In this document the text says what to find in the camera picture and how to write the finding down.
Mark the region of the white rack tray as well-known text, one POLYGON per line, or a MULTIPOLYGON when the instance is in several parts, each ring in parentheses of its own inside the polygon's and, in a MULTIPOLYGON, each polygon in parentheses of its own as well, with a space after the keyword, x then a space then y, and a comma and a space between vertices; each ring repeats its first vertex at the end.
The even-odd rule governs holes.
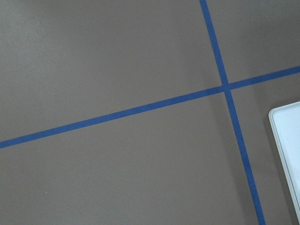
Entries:
POLYGON ((300 217, 300 103, 284 105, 269 112, 269 121, 285 178, 297 215, 300 217))

